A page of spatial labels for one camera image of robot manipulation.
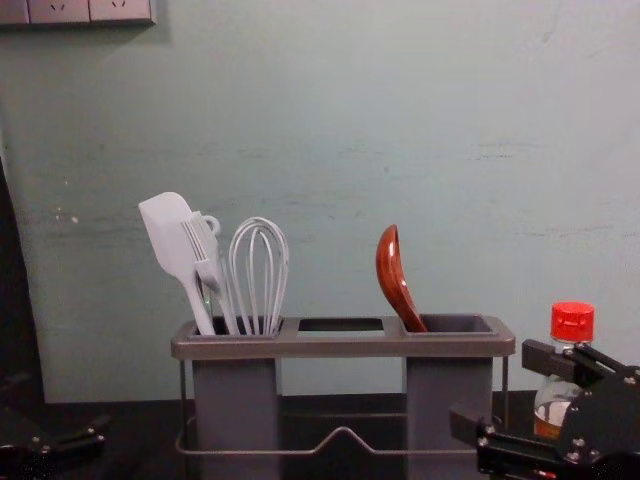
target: wooden spoon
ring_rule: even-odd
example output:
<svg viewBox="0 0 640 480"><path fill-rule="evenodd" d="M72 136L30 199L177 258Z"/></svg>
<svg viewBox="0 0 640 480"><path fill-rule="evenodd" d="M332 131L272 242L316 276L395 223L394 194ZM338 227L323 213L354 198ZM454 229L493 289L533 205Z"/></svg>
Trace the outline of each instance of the wooden spoon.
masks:
<svg viewBox="0 0 640 480"><path fill-rule="evenodd" d="M376 250L376 272L378 283L387 300L400 316L409 332L426 332L427 328L411 299L411 293L402 271L398 227L388 227L378 242Z"/></svg>

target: light blue wall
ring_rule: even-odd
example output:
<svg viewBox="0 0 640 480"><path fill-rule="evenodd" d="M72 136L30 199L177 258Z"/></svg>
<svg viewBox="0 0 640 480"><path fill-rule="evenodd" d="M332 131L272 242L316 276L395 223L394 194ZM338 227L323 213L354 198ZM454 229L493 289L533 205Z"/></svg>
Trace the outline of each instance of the light blue wall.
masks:
<svg viewBox="0 0 640 480"><path fill-rule="evenodd" d="M391 313L373 260L395 222L421 310L522 340L546 337L553 301L587 300L600 346L640 361L637 2L161 6L146 31L0 35L49 401L177 396L189 307L136 208L166 190L227 234L282 226L286 314ZM512 364L514 388L538 384ZM291 393L401 380L393 361L286 368Z"/></svg>

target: bottle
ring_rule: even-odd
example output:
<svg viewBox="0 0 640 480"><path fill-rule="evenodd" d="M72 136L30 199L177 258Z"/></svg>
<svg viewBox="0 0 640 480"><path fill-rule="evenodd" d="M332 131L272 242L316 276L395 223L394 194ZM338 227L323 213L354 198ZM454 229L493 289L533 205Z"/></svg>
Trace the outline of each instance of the bottle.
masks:
<svg viewBox="0 0 640 480"><path fill-rule="evenodd" d="M560 353L575 343L593 341L595 308L588 303L561 302L551 308L551 337ZM550 375L538 390L534 401L534 433L558 438L564 416L581 388L556 375Z"/></svg>

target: utensil holder compartment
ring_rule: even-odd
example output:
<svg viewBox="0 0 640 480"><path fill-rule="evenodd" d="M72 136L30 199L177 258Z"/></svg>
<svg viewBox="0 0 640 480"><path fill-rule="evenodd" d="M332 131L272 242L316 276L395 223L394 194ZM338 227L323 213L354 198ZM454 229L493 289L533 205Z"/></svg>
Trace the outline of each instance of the utensil holder compartment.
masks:
<svg viewBox="0 0 640 480"><path fill-rule="evenodd" d="M172 355L180 360L181 372L185 361L193 365L198 449L185 448L179 437L178 450L202 457L201 480L279 480L283 459L315 455L346 435L373 456L405 457L407 480L482 479L475 469L475 450L451 437L448 412L464 401L490 418L497 357L503 360L506 411L514 336L495 317L421 319L427 333L407 332L397 317L284 318L271 337L200 336L193 322L185 324L172 340ZM343 423L316 445L284 450L276 362L348 357L405 359L404 447L378 449Z"/></svg>

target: white wall socket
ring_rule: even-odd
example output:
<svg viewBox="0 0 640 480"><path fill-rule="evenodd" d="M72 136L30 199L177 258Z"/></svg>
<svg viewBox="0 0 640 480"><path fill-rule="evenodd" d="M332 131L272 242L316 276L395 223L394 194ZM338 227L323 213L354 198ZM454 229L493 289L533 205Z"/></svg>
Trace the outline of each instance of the white wall socket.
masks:
<svg viewBox="0 0 640 480"><path fill-rule="evenodd" d="M154 0L89 0L91 21L156 23Z"/></svg>
<svg viewBox="0 0 640 480"><path fill-rule="evenodd" d="M0 0L0 25L29 23L27 0Z"/></svg>
<svg viewBox="0 0 640 480"><path fill-rule="evenodd" d="M89 0L29 0L31 23L89 23Z"/></svg>

